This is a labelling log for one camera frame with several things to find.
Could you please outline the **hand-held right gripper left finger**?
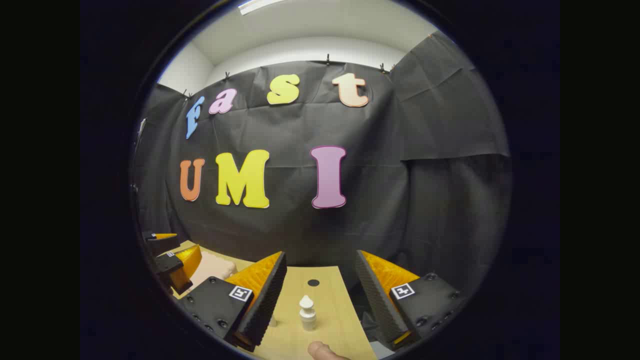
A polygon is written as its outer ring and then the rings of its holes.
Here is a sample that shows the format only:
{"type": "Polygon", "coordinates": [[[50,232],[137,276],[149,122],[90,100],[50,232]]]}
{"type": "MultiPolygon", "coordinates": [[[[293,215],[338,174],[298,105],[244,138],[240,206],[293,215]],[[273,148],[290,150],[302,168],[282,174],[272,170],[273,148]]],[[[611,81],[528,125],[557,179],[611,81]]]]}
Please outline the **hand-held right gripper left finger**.
{"type": "Polygon", "coordinates": [[[283,251],[227,279],[209,276],[178,303],[211,337],[252,353],[274,314],[287,273],[283,251]]]}

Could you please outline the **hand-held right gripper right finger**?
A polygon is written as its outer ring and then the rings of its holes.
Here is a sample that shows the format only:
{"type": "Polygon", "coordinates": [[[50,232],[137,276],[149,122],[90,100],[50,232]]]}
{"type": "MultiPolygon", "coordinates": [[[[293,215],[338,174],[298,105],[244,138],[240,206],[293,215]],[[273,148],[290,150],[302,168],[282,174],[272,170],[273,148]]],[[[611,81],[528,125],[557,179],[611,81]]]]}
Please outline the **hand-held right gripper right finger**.
{"type": "Polygon", "coordinates": [[[355,271],[391,350],[429,340],[466,301],[436,273],[418,276],[368,251],[357,250],[355,271]]]}

